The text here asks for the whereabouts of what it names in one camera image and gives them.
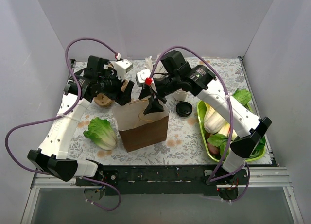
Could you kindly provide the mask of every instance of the gray floor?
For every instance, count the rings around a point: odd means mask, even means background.
[[[103,197],[112,207],[117,197]],[[233,204],[201,195],[123,195],[120,207],[106,212],[85,202],[82,189],[41,189],[32,223],[105,224],[291,224],[282,188],[249,188]]]

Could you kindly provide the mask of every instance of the white cup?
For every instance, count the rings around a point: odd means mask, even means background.
[[[173,93],[175,100],[179,101],[179,102],[184,101],[186,99],[187,95],[188,95],[188,93],[183,91],[182,89],[179,89]]]

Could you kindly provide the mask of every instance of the wall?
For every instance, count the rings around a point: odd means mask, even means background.
[[[173,45],[201,55],[237,57],[245,52],[273,0],[39,0],[65,48],[91,36],[123,56],[156,56]],[[110,56],[95,43],[72,48],[71,58]]]
[[[274,0],[245,56],[259,110],[277,161],[293,180],[305,223],[311,223],[311,0]]]
[[[0,0],[0,223],[20,223],[33,173],[17,166],[4,148],[12,127],[54,116],[67,71],[64,49],[37,0]],[[51,124],[14,132],[13,153],[26,166]]]

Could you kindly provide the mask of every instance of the tabletop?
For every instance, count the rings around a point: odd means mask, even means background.
[[[191,67],[202,64],[198,59],[187,59]],[[229,92],[234,92],[237,88],[248,89],[245,75],[243,73],[239,59],[207,59],[214,69],[221,75]],[[127,80],[135,81],[137,72],[144,68],[144,60],[133,60],[133,69],[126,74]],[[87,62],[76,62],[75,71],[85,68]],[[140,88],[135,84],[132,92],[132,99],[137,100]],[[167,108],[169,110],[169,126],[167,140],[127,152],[122,144],[121,137],[116,128],[112,115],[113,103],[108,108],[97,106],[94,101],[82,116],[77,129],[72,137],[68,157],[72,159],[92,159],[103,165],[194,165],[194,164],[217,164],[207,154],[202,135],[200,132],[196,105],[199,99],[188,94],[185,101],[193,106],[193,112],[187,118],[181,118],[176,114],[175,106],[177,101],[173,95],[167,97]],[[83,136],[83,131],[87,130],[90,120],[99,117],[110,121],[118,138],[118,146],[112,151],[105,151],[96,146],[90,139]],[[264,157],[250,164],[271,164],[271,158],[266,151]]]

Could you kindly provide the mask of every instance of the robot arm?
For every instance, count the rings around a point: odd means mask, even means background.
[[[216,76],[207,67],[197,65],[192,69],[179,51],[170,51],[165,54],[161,62],[168,72],[168,76],[162,80],[153,79],[148,86],[145,84],[145,80],[150,76],[148,69],[136,75],[138,86],[142,87],[139,98],[151,96],[144,114],[163,111],[158,99],[165,103],[166,95],[183,89],[208,103],[227,122],[230,122],[229,108],[226,102],[226,98],[230,98],[234,118],[233,128],[239,138],[231,143],[231,151],[224,161],[223,169],[228,173],[238,169],[263,138],[271,125],[270,119],[267,117],[260,119],[235,98],[226,97],[222,84],[216,80]]]
[[[74,176],[95,176],[98,163],[67,159],[67,154],[76,127],[93,97],[104,93],[120,105],[131,101],[134,83],[129,81],[124,92],[121,91],[121,87],[125,73],[133,68],[132,63],[128,60],[120,60],[114,62],[113,67],[109,67],[109,64],[108,60],[90,56],[87,68],[83,70],[83,76],[75,75],[82,90],[81,100],[69,114],[53,122],[37,150],[29,151],[27,158],[37,168],[64,181],[69,181]],[[72,77],[69,78],[64,92],[57,115],[62,115],[77,99],[77,86]]]

